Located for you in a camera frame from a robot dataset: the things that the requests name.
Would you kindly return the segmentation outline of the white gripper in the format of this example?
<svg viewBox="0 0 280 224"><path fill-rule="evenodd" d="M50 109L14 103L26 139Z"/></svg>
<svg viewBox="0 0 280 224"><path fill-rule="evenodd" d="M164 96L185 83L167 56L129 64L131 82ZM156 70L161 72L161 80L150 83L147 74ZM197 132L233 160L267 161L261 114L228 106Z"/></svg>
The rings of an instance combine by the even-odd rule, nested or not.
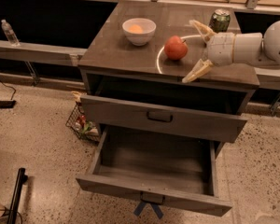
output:
<svg viewBox="0 0 280 224"><path fill-rule="evenodd" d="M195 28L203 41L207 43L207 58L209 60L200 59L192 70L182 78L183 83L192 82L205 75L214 65L225 66L231 65L233 62L234 33L216 34L210 27L196 20L190 20L189 25Z"/></svg>

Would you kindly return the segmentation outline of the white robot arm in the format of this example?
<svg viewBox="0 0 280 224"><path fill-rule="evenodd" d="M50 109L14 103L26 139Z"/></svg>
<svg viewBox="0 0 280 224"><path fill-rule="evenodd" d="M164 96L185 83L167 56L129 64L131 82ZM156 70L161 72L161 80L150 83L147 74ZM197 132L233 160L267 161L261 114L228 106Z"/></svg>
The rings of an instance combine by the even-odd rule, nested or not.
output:
<svg viewBox="0 0 280 224"><path fill-rule="evenodd" d="M264 35L215 33L196 20L190 20L189 25L198 31L206 49L204 56L182 79L183 83L202 77L214 66L244 63L253 67L280 69L280 21L272 24Z"/></svg>

